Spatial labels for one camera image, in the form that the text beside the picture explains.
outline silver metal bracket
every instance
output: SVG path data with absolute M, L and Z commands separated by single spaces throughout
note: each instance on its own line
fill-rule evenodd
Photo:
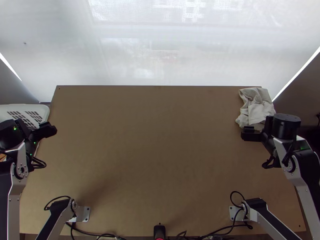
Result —
M 75 207 L 76 217 L 71 218 L 68 222 L 87 222 L 90 217 L 90 207 L 76 206 Z
M 231 221 L 234 220 L 234 216 L 236 215 L 239 209 L 240 208 L 235 206 L 229 206 L 229 214 L 230 214 Z M 236 221 L 247 222 L 250 220 L 249 218 L 245 218 L 245 217 L 246 217 L 246 210 L 240 210 L 240 212 L 237 214 Z

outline black cable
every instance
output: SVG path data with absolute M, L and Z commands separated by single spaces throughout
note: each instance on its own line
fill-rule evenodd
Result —
M 297 139 L 295 137 L 292 141 L 292 144 L 288 148 L 286 155 L 284 156 L 284 158 L 281 161 L 286 167 L 288 166 L 288 162 L 289 162 L 289 159 L 291 158 L 292 150 L 294 149 L 294 146 L 296 145 L 296 141 L 297 141 Z
M 69 198 L 69 199 L 70 199 L 71 197 L 69 197 L 69 196 L 56 197 L 56 198 L 50 200 L 50 202 L 48 202 L 48 203 L 44 206 L 43 210 L 48 211 L 48 210 L 50 209 L 50 207 L 48 207 L 48 205 L 49 205 L 50 203 L 52 203 L 54 200 L 57 200 L 57 199 L 59 199 L 59 198 Z
M 35 169 L 45 168 L 47 166 L 45 161 L 42 161 L 42 160 L 40 160 L 40 159 L 38 159 L 36 157 L 33 157 L 32 161 L 36 163 L 36 164 L 32 164 L 32 166 Z
M 80 229 L 77 229 L 77 228 L 75 227 L 75 224 L 73 224 L 73 226 L 72 226 L 72 225 L 71 225 L 70 223 L 68 223 L 68 222 L 66 222 L 66 225 L 69 226 L 70 228 L 72 228 L 72 230 L 75 230 L 76 232 L 82 233 L 82 234 L 87 235 L 87 236 L 98 237 L 98 239 L 99 239 L 100 237 L 109 237 L 109 238 L 119 238 L 119 239 L 122 239 L 122 240 L 126 240 L 126 239 L 123 238 L 123 237 L 119 237 L 119 236 L 116 236 L 116 235 L 110 234 L 110 233 L 95 234 L 95 233 L 85 232 L 85 231 L 82 231 L 82 230 L 80 230 Z
M 74 226 L 74 222 L 72 223 L 71 228 L 70 228 L 70 236 L 71 236 L 72 240 L 75 240 L 75 239 L 74 239 L 74 236 L 73 236 L 73 233 L 72 233 L 72 231 L 73 231 L 73 226 Z
M 244 199 L 244 196 L 243 196 L 240 192 L 238 192 L 238 191 L 232 191 L 232 192 L 230 193 L 230 201 L 232 202 L 232 204 L 233 204 L 235 207 L 241 208 L 242 210 L 244 210 L 242 206 L 238 206 L 238 205 L 236 205 L 236 204 L 233 202 L 232 196 L 233 196 L 233 194 L 235 194 L 235 193 L 237 193 L 237 194 L 239 194 L 240 196 L 242 196 L 242 199 L 245 200 L 245 199 Z
M 193 239 L 197 239 L 198 238 L 198 237 L 196 237 L 196 238 L 195 237 L 187 237 L 186 234 L 187 234 L 187 231 L 183 231 L 183 232 L 179 233 L 176 236 L 175 240 L 181 240 L 181 239 L 193 240 Z

